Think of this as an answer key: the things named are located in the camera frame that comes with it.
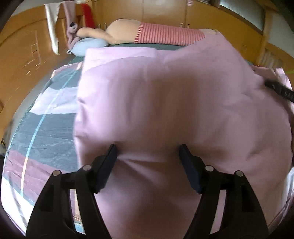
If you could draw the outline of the plaid pink grey bedspread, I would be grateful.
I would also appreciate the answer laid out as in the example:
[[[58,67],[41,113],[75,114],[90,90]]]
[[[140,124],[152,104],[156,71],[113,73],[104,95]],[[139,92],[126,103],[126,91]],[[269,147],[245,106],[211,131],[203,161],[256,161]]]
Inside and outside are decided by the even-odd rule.
[[[10,138],[1,179],[1,202],[22,234],[51,173],[78,169],[73,124],[82,65],[82,61],[72,61],[52,73]]]

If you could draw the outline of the light blue small pillow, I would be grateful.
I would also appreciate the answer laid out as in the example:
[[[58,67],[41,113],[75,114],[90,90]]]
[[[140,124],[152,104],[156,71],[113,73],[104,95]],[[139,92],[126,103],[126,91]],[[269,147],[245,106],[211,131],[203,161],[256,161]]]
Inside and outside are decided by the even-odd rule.
[[[109,44],[106,40],[96,38],[84,38],[76,42],[72,49],[67,50],[67,54],[73,54],[77,57],[84,57],[86,51],[91,48],[103,48]]]

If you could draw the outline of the plush doll striped shirt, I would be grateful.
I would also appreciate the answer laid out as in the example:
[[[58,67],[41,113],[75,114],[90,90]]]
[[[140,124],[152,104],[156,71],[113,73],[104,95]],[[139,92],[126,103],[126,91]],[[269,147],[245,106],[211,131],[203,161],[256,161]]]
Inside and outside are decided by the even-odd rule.
[[[187,46],[214,34],[217,31],[212,29],[191,29],[124,18],[113,21],[106,30],[82,27],[77,31],[80,38],[103,39],[110,45],[151,43]]]

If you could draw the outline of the pink coat with black trim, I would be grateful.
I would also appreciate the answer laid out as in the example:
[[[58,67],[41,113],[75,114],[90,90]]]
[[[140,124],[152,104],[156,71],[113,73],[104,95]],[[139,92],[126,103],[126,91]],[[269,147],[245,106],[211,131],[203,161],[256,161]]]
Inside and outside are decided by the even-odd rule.
[[[96,196],[112,238],[183,238],[200,196],[178,156],[241,170],[269,230],[293,199],[293,104],[264,86],[220,34],[178,50],[86,51],[74,140],[80,165],[111,144],[118,158]]]

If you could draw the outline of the white hanging cloth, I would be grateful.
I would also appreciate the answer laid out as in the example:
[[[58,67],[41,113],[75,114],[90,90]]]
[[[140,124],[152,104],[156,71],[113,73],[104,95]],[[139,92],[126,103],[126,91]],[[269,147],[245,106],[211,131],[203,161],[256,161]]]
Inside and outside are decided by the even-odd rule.
[[[47,19],[47,27],[51,40],[51,48],[54,54],[59,55],[58,37],[55,32],[61,3],[47,3],[44,5]]]

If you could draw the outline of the red hanging garment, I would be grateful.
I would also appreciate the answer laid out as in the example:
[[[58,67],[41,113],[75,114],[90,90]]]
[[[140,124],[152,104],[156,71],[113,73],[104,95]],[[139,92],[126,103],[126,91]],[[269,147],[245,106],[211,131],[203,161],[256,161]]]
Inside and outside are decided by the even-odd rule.
[[[81,5],[85,18],[85,26],[89,28],[96,28],[91,7],[86,3],[82,3]]]

